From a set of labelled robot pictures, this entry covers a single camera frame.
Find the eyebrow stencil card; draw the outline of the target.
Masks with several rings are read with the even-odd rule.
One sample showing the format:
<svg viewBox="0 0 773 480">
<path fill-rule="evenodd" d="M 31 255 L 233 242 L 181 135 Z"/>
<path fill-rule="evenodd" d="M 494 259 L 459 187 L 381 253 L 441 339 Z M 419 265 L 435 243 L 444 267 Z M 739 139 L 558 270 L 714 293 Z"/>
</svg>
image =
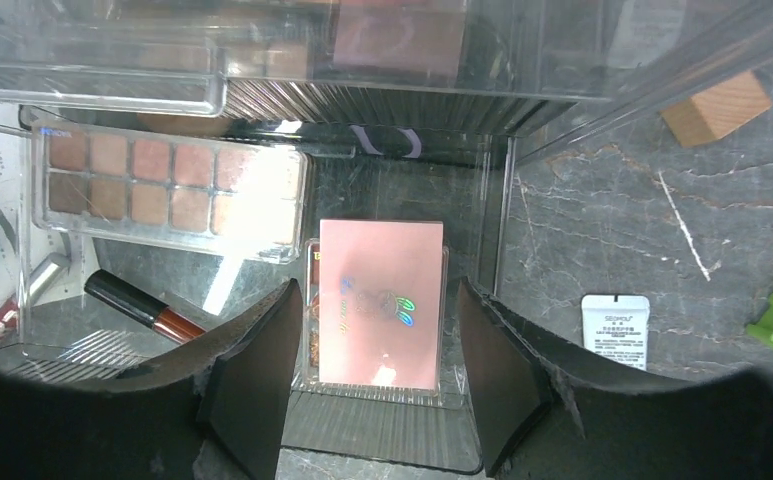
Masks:
<svg viewBox="0 0 773 480">
<path fill-rule="evenodd" d="M 0 103 L 0 306 L 16 293 L 21 252 L 29 252 L 35 262 L 51 252 L 72 260 L 67 271 L 37 301 L 39 305 L 80 296 L 84 275 L 98 267 L 96 252 L 91 250 L 85 255 L 83 241 L 77 235 L 33 226 L 30 238 L 20 239 L 18 229 L 30 223 L 19 208 L 31 139 L 30 133 L 20 126 L 18 113 L 17 105 Z"/>
</svg>

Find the pink compact case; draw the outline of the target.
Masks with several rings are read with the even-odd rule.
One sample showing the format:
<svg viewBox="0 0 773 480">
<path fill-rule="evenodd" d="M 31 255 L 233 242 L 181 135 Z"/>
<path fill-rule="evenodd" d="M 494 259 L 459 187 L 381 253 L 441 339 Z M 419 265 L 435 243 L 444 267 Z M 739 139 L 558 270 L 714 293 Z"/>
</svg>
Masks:
<svg viewBox="0 0 773 480">
<path fill-rule="evenodd" d="M 436 389 L 443 224 L 323 219 L 319 233 L 319 381 Z"/>
</svg>

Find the clear acrylic drawer organizer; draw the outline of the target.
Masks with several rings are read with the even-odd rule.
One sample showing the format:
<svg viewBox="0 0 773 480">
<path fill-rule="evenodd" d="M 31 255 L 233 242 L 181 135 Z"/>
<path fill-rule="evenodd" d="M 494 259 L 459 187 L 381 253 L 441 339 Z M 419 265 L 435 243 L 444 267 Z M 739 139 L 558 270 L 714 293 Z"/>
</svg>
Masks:
<svg viewBox="0 0 773 480">
<path fill-rule="evenodd" d="M 773 59 L 773 1 L 0 1 L 0 479 L 773 479 L 773 367 L 504 301 L 519 153 Z"/>
</svg>

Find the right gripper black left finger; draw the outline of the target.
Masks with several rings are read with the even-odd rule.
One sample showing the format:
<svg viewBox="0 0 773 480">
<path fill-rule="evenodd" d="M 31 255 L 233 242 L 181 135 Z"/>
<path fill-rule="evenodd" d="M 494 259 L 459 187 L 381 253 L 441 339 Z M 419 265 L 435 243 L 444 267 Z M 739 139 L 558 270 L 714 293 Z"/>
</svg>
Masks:
<svg viewBox="0 0 773 480">
<path fill-rule="evenodd" d="M 289 280 L 109 379 L 0 372 L 0 479 L 271 479 L 302 327 Z"/>
</svg>

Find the brown eyeshadow palette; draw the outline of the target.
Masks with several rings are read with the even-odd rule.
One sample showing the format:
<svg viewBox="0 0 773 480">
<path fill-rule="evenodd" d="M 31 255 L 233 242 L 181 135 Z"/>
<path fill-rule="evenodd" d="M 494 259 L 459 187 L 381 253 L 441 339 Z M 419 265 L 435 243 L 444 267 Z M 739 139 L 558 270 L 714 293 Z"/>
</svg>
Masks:
<svg viewBox="0 0 773 480">
<path fill-rule="evenodd" d="M 41 228 L 286 264 L 300 250 L 310 166 L 291 145 L 40 120 L 29 200 Z"/>
</svg>

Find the purple eyelash curler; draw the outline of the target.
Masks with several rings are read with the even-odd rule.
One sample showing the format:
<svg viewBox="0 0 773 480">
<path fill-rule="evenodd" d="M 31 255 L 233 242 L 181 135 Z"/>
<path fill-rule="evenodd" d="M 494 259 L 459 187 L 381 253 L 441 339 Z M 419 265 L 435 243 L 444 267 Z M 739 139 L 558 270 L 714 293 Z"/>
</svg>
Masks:
<svg viewBox="0 0 773 480">
<path fill-rule="evenodd" d="M 418 159 L 423 153 L 419 133 L 411 128 L 351 125 L 362 151 L 369 155 Z"/>
</svg>

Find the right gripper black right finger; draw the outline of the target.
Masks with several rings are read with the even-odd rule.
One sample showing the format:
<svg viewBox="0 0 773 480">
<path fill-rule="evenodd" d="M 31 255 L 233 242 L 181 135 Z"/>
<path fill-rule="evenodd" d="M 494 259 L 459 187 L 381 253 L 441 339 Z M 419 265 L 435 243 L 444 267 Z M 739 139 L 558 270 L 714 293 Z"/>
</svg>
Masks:
<svg viewBox="0 0 773 480">
<path fill-rule="evenodd" d="M 689 382 L 629 367 L 463 280 L 458 322 L 497 479 L 773 479 L 773 366 Z"/>
</svg>

